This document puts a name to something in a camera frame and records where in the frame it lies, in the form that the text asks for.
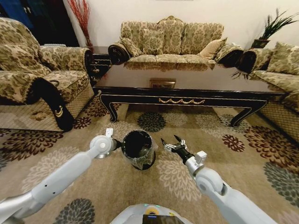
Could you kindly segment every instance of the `plant pot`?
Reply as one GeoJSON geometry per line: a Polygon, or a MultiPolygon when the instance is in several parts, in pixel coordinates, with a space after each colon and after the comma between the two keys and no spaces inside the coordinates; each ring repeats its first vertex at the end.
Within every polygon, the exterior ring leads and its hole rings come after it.
{"type": "Polygon", "coordinates": [[[251,48],[264,48],[270,40],[255,39],[251,48]]]}

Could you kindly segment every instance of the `coffee table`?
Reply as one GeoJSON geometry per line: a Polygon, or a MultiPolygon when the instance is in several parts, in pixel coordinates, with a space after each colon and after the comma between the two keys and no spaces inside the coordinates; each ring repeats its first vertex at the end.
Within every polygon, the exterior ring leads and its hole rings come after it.
{"type": "Polygon", "coordinates": [[[117,121],[113,103],[244,108],[232,118],[235,127],[285,93],[261,80],[232,77],[238,70],[220,65],[138,63],[113,65],[93,87],[117,121]]]}

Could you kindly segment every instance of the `floral upholstered sofa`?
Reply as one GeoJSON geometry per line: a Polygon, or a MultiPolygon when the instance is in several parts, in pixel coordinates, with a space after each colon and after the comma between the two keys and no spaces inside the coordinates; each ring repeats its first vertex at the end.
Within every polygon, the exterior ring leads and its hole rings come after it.
{"type": "Polygon", "coordinates": [[[89,49],[40,46],[20,22],[0,18],[0,128],[68,131],[93,97],[89,49]]]}
{"type": "Polygon", "coordinates": [[[299,142],[299,46],[277,42],[274,49],[246,51],[240,61],[240,70],[286,92],[260,112],[299,142]]]}
{"type": "Polygon", "coordinates": [[[158,23],[125,21],[121,24],[121,40],[110,45],[108,51],[112,64],[130,61],[224,63],[234,66],[243,53],[238,45],[225,44],[213,59],[199,55],[211,41],[221,38],[223,30],[224,27],[219,23],[184,23],[174,16],[162,19],[158,23]],[[155,38],[146,35],[148,30],[157,33],[155,38]],[[162,40],[156,38],[159,35],[162,35],[162,40]],[[123,44],[123,39],[127,38],[136,46],[133,51],[128,50],[123,44]],[[157,48],[157,45],[161,45],[161,50],[152,50],[157,48]]]}

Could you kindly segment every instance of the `carpet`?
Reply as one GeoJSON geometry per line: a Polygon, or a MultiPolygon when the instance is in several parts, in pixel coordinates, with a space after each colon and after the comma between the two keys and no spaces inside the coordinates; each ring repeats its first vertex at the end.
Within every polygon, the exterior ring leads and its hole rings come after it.
{"type": "Polygon", "coordinates": [[[226,223],[218,208],[201,195],[176,154],[165,151],[160,138],[186,140],[188,149],[207,153],[206,166],[216,170],[281,224],[299,223],[299,148],[254,114],[239,127],[228,124],[231,108],[115,105],[119,120],[94,98],[66,133],[0,130],[0,199],[32,189],[79,151],[86,151],[97,134],[114,129],[122,140],[134,129],[150,133],[158,144],[154,165],[139,171],[118,149],[90,168],[28,224],[108,224],[126,207],[138,203],[171,208],[194,224],[226,223]]]}

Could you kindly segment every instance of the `white wall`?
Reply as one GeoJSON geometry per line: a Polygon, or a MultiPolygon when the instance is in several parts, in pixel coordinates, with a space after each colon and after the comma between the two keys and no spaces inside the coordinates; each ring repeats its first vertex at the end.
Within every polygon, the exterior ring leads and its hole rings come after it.
{"type": "MultiPolygon", "coordinates": [[[[228,42],[249,48],[263,32],[265,18],[275,15],[275,9],[299,12],[299,0],[88,0],[91,8],[90,39],[94,46],[109,46],[119,40],[121,22],[152,21],[174,15],[185,22],[219,22],[224,25],[223,37],[228,42]]],[[[64,0],[79,44],[85,45],[78,22],[64,0]]],[[[276,41],[299,45],[299,22],[288,25],[270,37],[267,45],[276,41]]]]}

